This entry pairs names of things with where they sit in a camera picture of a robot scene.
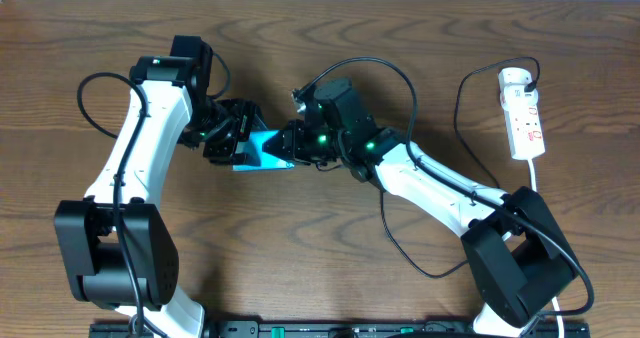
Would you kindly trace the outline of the blue Galaxy smartphone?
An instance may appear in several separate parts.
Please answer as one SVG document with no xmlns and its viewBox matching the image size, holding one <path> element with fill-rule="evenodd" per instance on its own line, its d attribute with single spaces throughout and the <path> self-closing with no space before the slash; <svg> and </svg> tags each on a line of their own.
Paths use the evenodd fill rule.
<svg viewBox="0 0 640 338">
<path fill-rule="evenodd" d="M 277 134 L 276 130 L 252 132 L 249 140 L 239 142 L 235 154 L 240 156 L 232 165 L 234 171 L 262 171 L 293 169 L 294 164 L 263 150 L 263 144 Z"/>
</svg>

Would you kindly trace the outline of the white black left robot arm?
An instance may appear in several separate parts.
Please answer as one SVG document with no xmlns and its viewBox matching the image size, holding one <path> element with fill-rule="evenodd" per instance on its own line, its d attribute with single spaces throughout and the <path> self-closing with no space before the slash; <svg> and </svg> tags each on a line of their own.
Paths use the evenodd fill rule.
<svg viewBox="0 0 640 338">
<path fill-rule="evenodd" d="M 205 147 L 214 164 L 257 166 L 250 134 L 265 125 L 257 106 L 209 95 L 212 48 L 175 36 L 166 56 L 143 56 L 123 81 L 130 105 L 113 150 L 81 200 L 63 200 L 54 227 L 78 301 L 129 316 L 141 337 L 203 337 L 204 307 L 178 285 L 179 255 L 159 212 L 179 144 Z"/>
</svg>

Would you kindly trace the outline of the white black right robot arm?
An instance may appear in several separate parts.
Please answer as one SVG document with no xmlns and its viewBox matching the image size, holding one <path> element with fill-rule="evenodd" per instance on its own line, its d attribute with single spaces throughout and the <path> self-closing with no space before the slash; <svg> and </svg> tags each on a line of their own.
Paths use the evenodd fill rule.
<svg viewBox="0 0 640 338">
<path fill-rule="evenodd" d="M 484 335 L 519 337 L 578 276 L 577 259 L 543 198 L 478 184 L 432 159 L 406 135 L 376 124 L 348 78 L 295 91 L 304 117 L 267 140 L 287 162 L 341 161 L 360 182 L 401 197 L 461 240 L 484 306 Z"/>
</svg>

